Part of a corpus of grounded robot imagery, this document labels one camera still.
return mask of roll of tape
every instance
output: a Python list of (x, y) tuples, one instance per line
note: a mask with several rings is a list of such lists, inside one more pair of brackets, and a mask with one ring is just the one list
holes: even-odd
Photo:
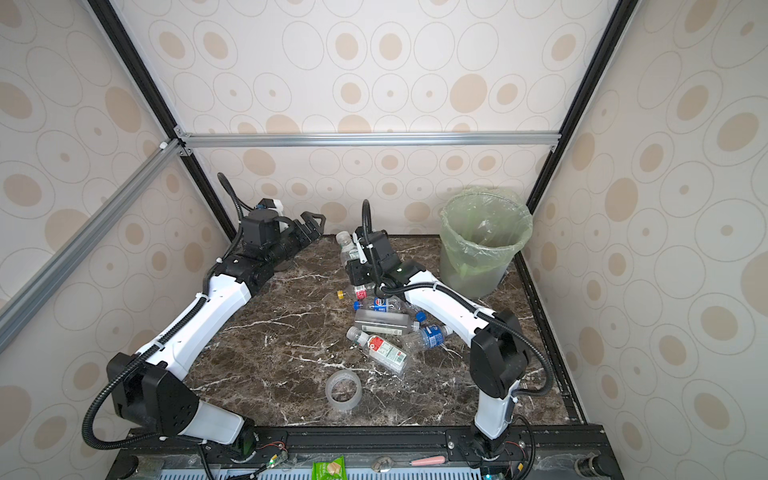
[[(344, 380), (352, 380), (355, 383), (355, 395), (346, 402), (337, 402), (333, 399), (333, 387)], [(328, 403), (340, 412), (348, 412), (349, 410), (354, 409), (360, 403), (360, 399), (362, 398), (362, 383), (360, 383), (360, 377), (358, 377), (352, 370), (340, 370), (334, 373), (328, 380), (326, 380), (326, 398), (328, 399)]]

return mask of brown marble tabletop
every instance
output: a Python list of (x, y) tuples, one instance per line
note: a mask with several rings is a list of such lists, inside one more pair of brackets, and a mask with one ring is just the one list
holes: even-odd
[[(439, 276), (439, 238), (391, 240), (402, 259), (414, 258)], [(293, 264), (276, 273), (198, 356), (185, 383), (203, 400), (262, 426), (472, 423), (478, 388), (469, 376), (469, 347), (456, 335), (442, 348), (412, 355), (404, 379), (396, 378), (346, 338), (354, 312), (351, 300), (336, 296), (349, 285), (336, 241), (318, 240)], [(481, 303), (514, 311), (524, 334), (543, 351), (514, 265)], [(395, 344), (397, 338), (388, 336)], [(326, 380), (340, 369), (353, 370), (362, 383), (362, 400), (351, 412), (337, 412), (326, 400)], [(523, 381), (541, 385), (541, 374), (534, 360)], [(567, 423), (557, 386), (544, 398), (521, 397), (515, 411), (534, 424)]]

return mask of trash bag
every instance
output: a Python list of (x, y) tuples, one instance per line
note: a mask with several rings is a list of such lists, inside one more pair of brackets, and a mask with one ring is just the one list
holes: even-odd
[(508, 188), (473, 187), (441, 212), (440, 277), (468, 298), (488, 295), (533, 233), (525, 202)]

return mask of plastic bottle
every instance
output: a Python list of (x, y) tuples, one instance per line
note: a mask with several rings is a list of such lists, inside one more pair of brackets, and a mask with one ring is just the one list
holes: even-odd
[(397, 376), (402, 376), (406, 369), (408, 356), (393, 344), (378, 335), (369, 335), (356, 326), (351, 326), (346, 332), (346, 338), (352, 340), (363, 352), (384, 365)]
[(350, 285), (344, 290), (337, 291), (336, 295), (339, 297), (339, 300), (344, 300), (345, 298), (362, 300), (367, 296), (373, 297), (375, 292), (376, 285), (373, 283), (366, 283), (365, 285)]
[(407, 313), (378, 312), (359, 309), (355, 312), (355, 326), (365, 333), (407, 335), (419, 331), (419, 322), (411, 320)]
[(445, 343), (453, 330), (445, 325), (429, 325), (402, 338), (402, 348), (408, 353), (422, 352)]
[(346, 265), (350, 260), (357, 260), (360, 258), (360, 252), (357, 251), (357, 247), (352, 242), (352, 237), (349, 232), (338, 232), (336, 234), (336, 242), (341, 247), (341, 264)]
[(408, 302), (404, 302), (396, 296), (390, 298), (378, 298), (377, 296), (368, 296), (362, 300), (357, 300), (352, 304), (355, 310), (367, 309), (377, 312), (394, 313), (412, 313), (415, 314), (417, 322), (423, 322), (427, 319), (427, 314), (417, 310)]

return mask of blue bottle label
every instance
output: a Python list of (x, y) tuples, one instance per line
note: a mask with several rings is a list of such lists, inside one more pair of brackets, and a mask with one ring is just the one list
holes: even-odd
[(430, 325), (425, 326), (423, 330), (424, 334), (426, 334), (426, 345), (427, 348), (434, 348), (437, 345), (442, 345), (445, 342), (445, 339), (442, 337), (442, 330), (440, 330), (439, 326), (436, 325)]
[(386, 300), (376, 297), (373, 299), (373, 309), (376, 312), (386, 312)]

